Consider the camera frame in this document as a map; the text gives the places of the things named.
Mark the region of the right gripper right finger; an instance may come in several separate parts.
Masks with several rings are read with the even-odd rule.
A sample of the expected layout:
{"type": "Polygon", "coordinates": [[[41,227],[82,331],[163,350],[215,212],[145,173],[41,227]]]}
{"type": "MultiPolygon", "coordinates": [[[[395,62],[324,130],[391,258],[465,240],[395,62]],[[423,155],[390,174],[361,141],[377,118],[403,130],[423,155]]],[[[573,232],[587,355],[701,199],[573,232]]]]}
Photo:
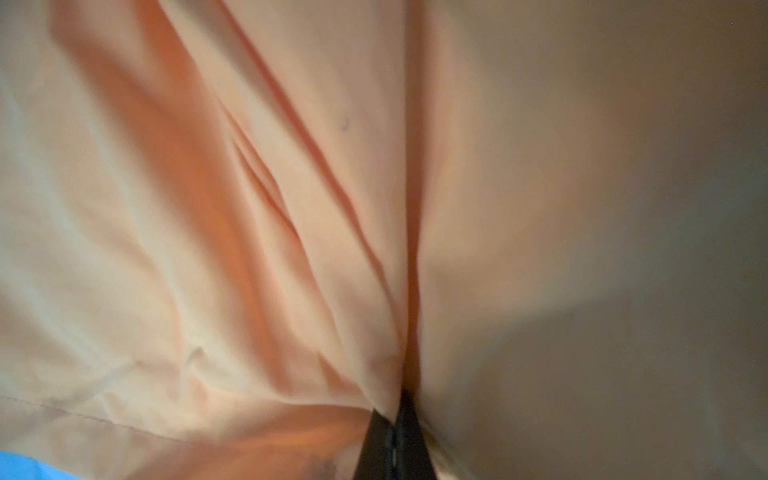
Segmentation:
{"type": "Polygon", "coordinates": [[[393,478],[437,479],[413,400],[407,390],[401,392],[399,410],[393,425],[393,478]]]}

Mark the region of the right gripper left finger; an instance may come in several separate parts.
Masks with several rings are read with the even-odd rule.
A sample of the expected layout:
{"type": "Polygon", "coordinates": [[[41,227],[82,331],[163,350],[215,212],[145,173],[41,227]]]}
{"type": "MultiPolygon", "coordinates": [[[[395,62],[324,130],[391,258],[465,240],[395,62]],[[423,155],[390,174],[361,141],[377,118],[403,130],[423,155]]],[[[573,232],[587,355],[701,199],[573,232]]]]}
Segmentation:
{"type": "Polygon", "coordinates": [[[394,425],[374,410],[354,471],[354,480],[394,480],[396,478],[395,436],[394,425]]]}

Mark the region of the orange shorts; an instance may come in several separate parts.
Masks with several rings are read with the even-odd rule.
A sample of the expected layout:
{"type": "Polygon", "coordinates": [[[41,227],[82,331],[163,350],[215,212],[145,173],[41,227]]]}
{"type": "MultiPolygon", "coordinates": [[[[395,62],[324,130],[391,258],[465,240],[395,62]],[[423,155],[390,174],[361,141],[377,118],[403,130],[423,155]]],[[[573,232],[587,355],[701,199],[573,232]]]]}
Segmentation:
{"type": "Polygon", "coordinates": [[[767,475],[763,1],[5,1],[1,449],[767,475]]]}

